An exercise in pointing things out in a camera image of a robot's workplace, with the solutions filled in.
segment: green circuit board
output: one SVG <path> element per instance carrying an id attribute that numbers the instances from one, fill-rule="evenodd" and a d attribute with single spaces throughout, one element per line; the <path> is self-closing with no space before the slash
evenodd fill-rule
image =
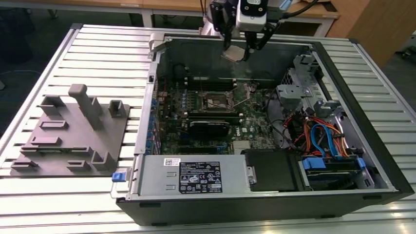
<path id="1" fill-rule="evenodd" d="M 264 112 L 269 92 L 256 89 L 256 84 L 239 81 L 224 92 L 187 90 L 177 83 L 163 88 L 159 92 L 161 154 L 233 154 L 235 141 L 248 141 L 249 148 L 275 148 Z M 189 119 L 191 114 L 209 115 L 207 119 L 197 119 L 200 121 L 231 123 L 227 136 L 193 138 L 188 124 L 197 120 Z"/>

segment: power supply label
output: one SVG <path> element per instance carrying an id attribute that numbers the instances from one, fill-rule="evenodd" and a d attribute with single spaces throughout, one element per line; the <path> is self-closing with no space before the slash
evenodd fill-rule
<path id="1" fill-rule="evenodd" d="M 220 162 L 181 162 L 181 194 L 205 194 L 223 192 Z"/>

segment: aluminum extrusion table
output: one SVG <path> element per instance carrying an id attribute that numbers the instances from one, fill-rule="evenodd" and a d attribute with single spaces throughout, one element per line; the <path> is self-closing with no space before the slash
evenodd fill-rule
<path id="1" fill-rule="evenodd" d="M 99 102 L 121 99 L 132 106 L 119 167 L 129 167 L 140 124 L 148 74 L 151 33 L 197 34 L 193 30 L 75 25 L 0 140 L 0 233 L 404 233 L 416 230 L 416 195 L 388 205 L 367 207 L 332 219 L 140 227 L 121 212 L 115 197 L 127 183 L 109 177 L 9 178 L 11 164 L 41 115 L 44 95 L 67 95 L 72 83 L 88 85 Z M 277 36 L 319 40 L 355 97 L 416 189 L 416 114 L 359 44 L 347 39 Z M 328 91 L 333 88 L 325 80 Z M 75 102 L 68 96 L 67 102 Z"/>

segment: wire bundle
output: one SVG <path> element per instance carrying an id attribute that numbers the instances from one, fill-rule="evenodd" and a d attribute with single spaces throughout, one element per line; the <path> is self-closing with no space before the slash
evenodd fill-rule
<path id="1" fill-rule="evenodd" d="M 308 126 L 308 121 L 313 121 L 316 122 L 316 125 L 313 125 L 312 128 L 309 128 Z M 319 152 L 312 152 L 312 155 L 320 154 L 320 155 L 325 155 L 324 150 L 320 148 L 320 146 L 317 145 L 316 141 L 315 141 L 315 131 L 317 128 L 324 129 L 325 134 L 327 134 L 327 138 L 328 138 L 328 146 L 329 146 L 329 151 L 332 156 L 341 156 L 341 157 L 347 157 L 348 153 L 345 150 L 345 138 L 341 135 L 341 132 L 325 121 L 323 121 L 320 118 L 317 117 L 308 117 L 305 119 L 305 123 L 304 123 L 304 133 L 303 135 L 307 136 L 307 152 L 311 151 L 311 147 L 312 145 L 315 146 L 315 148 L 319 150 Z M 336 134 L 340 135 L 340 139 L 333 138 L 333 134 L 331 133 L 331 131 Z"/>

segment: gray block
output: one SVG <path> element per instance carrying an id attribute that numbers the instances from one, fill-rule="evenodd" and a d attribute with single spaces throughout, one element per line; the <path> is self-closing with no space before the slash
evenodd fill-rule
<path id="1" fill-rule="evenodd" d="M 40 105 L 45 113 L 12 163 L 12 176 L 111 176 L 115 172 L 131 107 L 119 100 L 99 104 L 85 91 L 84 85 L 71 86 L 77 103 L 45 96 Z"/>

